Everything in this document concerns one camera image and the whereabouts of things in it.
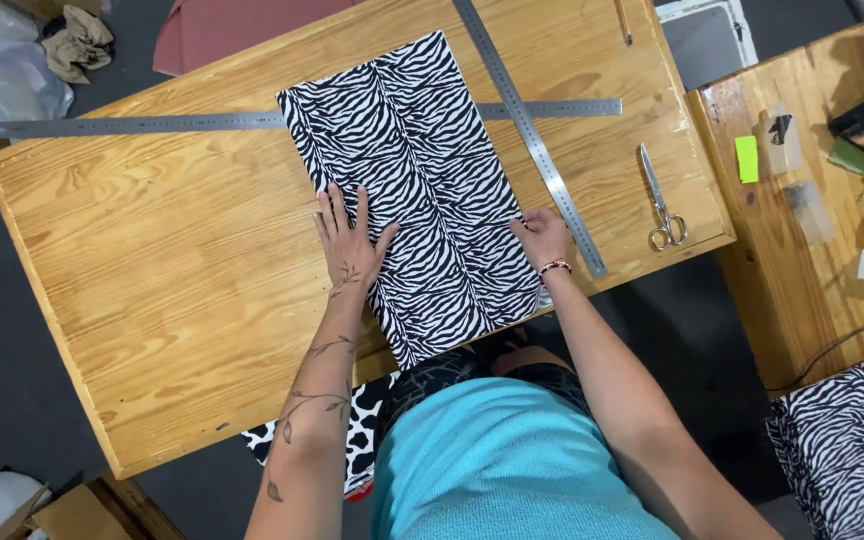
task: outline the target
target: black wire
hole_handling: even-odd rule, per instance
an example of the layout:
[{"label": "black wire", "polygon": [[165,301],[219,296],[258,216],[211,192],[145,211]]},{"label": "black wire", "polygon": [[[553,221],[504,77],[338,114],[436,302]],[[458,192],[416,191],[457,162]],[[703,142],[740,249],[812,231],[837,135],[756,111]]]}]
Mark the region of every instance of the black wire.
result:
[{"label": "black wire", "polygon": [[830,345],[828,345],[824,349],[820,350],[818,354],[812,356],[812,359],[810,362],[808,362],[808,366],[805,368],[805,371],[801,372],[801,374],[798,376],[798,378],[796,378],[795,381],[793,381],[791,384],[789,384],[787,386],[783,386],[781,388],[766,388],[765,390],[768,392],[781,392],[783,390],[788,390],[789,388],[798,387],[799,383],[804,381],[806,379],[806,376],[809,374],[809,372],[812,371],[812,368],[814,368],[815,365],[818,364],[819,361],[822,360],[822,357],[824,357],[825,355],[834,351],[835,348],[838,347],[839,345],[842,345],[846,341],[849,341],[850,339],[855,338],[856,336],[862,334],[863,332],[864,332],[864,325],[860,325],[860,326],[858,326],[858,328],[856,328],[856,329],[850,331],[849,333],[843,335],[842,337],[836,339]]}]

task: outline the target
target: blue shirt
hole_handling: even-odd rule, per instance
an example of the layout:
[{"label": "blue shirt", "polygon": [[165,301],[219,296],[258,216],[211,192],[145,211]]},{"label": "blue shirt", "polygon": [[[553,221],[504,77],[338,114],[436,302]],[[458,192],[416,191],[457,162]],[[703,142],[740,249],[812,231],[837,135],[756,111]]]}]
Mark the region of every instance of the blue shirt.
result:
[{"label": "blue shirt", "polygon": [[372,538],[666,540],[589,416],[529,382],[476,378],[404,413],[378,448]]}]

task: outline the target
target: scissors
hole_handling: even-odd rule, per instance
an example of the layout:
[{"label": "scissors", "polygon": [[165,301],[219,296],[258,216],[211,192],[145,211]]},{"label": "scissors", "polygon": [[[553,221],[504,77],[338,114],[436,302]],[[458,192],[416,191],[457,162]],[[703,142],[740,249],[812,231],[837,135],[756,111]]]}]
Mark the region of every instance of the scissors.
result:
[{"label": "scissors", "polygon": [[[689,237],[689,229],[686,228],[686,220],[681,215],[670,214],[663,192],[659,190],[659,182],[656,180],[656,171],[652,170],[652,161],[649,153],[645,151],[645,144],[638,145],[638,154],[642,157],[642,165],[645,166],[645,174],[649,177],[649,190],[652,190],[655,215],[658,216],[658,227],[649,233],[649,242],[658,251],[665,251],[669,246],[678,246]],[[672,223],[677,225],[678,236],[672,228]]]}]

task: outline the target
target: wooden tabletop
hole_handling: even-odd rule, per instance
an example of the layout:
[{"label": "wooden tabletop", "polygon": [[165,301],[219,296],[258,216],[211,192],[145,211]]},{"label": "wooden tabletop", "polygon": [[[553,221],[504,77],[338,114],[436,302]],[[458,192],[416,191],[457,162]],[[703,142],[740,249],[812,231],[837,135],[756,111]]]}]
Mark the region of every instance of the wooden tabletop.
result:
[{"label": "wooden tabletop", "polygon": [[[621,97],[621,116],[538,129],[608,265],[589,294],[733,241],[648,0],[477,0],[526,100]],[[450,0],[370,0],[94,111],[92,117],[277,109],[275,94],[435,30],[477,102],[499,96]],[[554,204],[511,121],[486,129],[524,208]],[[686,244],[656,227],[648,150]],[[278,416],[330,287],[312,183],[285,129],[34,140],[0,151],[0,209],[117,477]],[[396,368],[371,314],[355,384]]]},{"label": "wooden tabletop", "polygon": [[[688,94],[707,134],[738,241],[719,251],[732,297],[767,388],[785,387],[836,338],[864,325],[864,184],[828,162],[826,125],[864,100],[864,24],[749,67]],[[795,116],[804,166],[771,178],[759,148],[759,182],[738,180],[735,138],[785,104]],[[812,179],[835,237],[809,246],[782,188]],[[824,357],[804,383],[864,361],[864,333]]]}]

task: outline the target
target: person's left hand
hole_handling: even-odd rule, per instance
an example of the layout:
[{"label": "person's left hand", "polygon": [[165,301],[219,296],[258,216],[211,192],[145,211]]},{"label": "person's left hand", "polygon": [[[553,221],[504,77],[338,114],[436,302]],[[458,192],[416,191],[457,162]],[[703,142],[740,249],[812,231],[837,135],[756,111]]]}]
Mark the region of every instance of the person's left hand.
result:
[{"label": "person's left hand", "polygon": [[342,201],[339,186],[330,182],[328,192],[318,193],[318,203],[321,212],[315,212],[312,218],[318,230],[318,238],[325,250],[325,261],[328,263],[328,276],[332,280],[332,292],[329,299],[344,292],[352,292],[354,288],[364,292],[378,278],[382,268],[382,260],[389,249],[392,237],[399,230],[398,223],[390,223],[379,234],[378,242],[373,246],[369,241],[369,201],[366,186],[359,185],[358,213],[355,228],[349,227],[349,216],[346,215],[346,205]]}]

